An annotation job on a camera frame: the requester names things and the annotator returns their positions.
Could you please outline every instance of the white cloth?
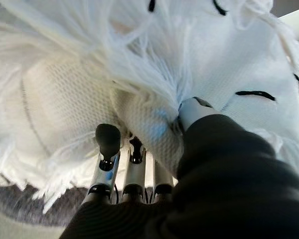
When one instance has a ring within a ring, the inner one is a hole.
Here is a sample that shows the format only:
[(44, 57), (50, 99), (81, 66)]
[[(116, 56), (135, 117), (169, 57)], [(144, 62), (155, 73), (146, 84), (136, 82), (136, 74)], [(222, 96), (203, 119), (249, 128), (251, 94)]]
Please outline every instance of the white cloth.
[[(193, 96), (272, 132), (280, 159), (299, 162), (299, 43), (272, 0), (218, 0), (226, 16), (211, 0), (159, 0), (153, 13), (149, 0), (0, 2), (0, 184), (37, 187), (45, 211), (89, 185), (100, 123), (137, 135), (175, 175), (173, 122)], [(235, 95), (254, 90), (277, 100)]]

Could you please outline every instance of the knit texture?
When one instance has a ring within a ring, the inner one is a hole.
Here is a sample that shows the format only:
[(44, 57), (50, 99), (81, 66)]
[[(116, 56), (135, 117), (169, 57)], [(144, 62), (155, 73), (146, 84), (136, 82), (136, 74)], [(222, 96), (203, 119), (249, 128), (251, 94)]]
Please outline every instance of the knit texture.
[(122, 148), (132, 132), (175, 175), (175, 120), (193, 96), (278, 138), (299, 172), (299, 43), (271, 0), (0, 2), (0, 185), (38, 188), (44, 212), (89, 185), (100, 123), (120, 129)]

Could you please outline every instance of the dark fabric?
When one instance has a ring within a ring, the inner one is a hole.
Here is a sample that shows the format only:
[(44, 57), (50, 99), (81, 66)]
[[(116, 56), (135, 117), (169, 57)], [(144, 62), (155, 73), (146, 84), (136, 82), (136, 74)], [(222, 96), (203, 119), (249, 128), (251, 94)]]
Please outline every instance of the dark fabric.
[(299, 177), (226, 116), (187, 130), (178, 180), (171, 208), (90, 203), (62, 238), (299, 239)]

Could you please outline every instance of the black rubber tip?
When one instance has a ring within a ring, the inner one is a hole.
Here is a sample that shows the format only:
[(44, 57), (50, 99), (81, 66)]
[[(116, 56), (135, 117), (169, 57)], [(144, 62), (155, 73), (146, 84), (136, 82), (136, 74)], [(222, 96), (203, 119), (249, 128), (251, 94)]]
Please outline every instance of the black rubber tip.
[(104, 157), (113, 157), (120, 151), (121, 133), (111, 124), (100, 124), (96, 128), (95, 137)]

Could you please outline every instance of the black sleeve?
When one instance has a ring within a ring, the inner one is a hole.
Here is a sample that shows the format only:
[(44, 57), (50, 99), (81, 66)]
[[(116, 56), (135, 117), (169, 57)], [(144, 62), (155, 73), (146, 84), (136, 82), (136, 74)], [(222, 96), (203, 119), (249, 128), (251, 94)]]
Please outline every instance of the black sleeve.
[(299, 177), (271, 146), (212, 115), (184, 135), (174, 210), (146, 238), (298, 238)]

